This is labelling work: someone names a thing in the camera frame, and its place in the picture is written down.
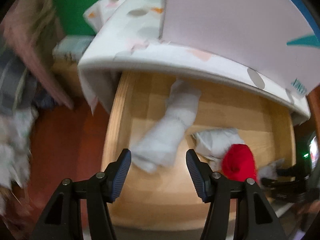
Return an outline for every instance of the black object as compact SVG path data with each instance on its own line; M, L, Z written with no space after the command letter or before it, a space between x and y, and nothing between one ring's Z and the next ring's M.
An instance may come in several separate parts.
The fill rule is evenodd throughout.
M0 236L5 240L16 240L7 228L7 225L3 222L2 217L0 217Z
M83 240L80 199L87 199L92 240L116 239L106 202L119 197L131 164L131 152L123 149L116 162L88 180L64 179L44 208L31 240Z
M319 187L309 187L309 174L298 164L288 169L277 169L282 177L294 177L294 181L279 182L278 180L261 178L261 184L270 190L271 197L288 203L311 203L320 197Z
M253 179L238 182L212 172L193 149L187 151L186 160L198 196L211 202L201 240L226 239L231 198L237 199L234 240L286 239L278 217Z

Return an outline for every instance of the plaid fabric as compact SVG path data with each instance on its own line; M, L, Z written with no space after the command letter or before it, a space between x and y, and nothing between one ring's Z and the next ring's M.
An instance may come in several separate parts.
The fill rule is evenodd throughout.
M12 115L21 101L27 68L0 37L0 112Z

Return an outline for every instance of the clothing pile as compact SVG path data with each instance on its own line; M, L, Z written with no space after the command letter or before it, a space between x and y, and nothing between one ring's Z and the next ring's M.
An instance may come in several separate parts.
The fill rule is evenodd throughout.
M195 152L209 160L213 171L220 171L231 179L257 181L257 170L250 148L235 128L220 128L196 132Z
M12 183L21 188L29 179L29 134L38 117L31 105L36 79L0 36L0 215Z

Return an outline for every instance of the red floor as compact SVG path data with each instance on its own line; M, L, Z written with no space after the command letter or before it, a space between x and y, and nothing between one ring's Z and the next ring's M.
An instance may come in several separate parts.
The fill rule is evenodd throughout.
M73 111L64 106L40 111L30 138L33 160L28 194L33 221L64 178L78 181L100 171L108 120L101 105L92 116L84 99L76 100ZM84 208L81 213L86 225Z

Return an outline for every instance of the pink cloth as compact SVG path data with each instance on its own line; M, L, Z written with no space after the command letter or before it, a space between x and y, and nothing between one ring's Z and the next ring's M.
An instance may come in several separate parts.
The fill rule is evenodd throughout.
M63 38L61 28L58 25L59 22L52 8L51 0L16 0L2 20L0 30L8 45L54 100L59 105L64 104L72 109L72 99L65 93L49 70L50 62L53 62L51 55L53 46ZM50 40L43 41L39 37L40 35L42 35L41 37L45 36L46 28L50 28L52 36L47 35L46 37L49 37ZM38 40L42 42L40 46L36 44ZM40 55L37 52L37 45L38 48L46 47L44 49L47 50L47 54Z

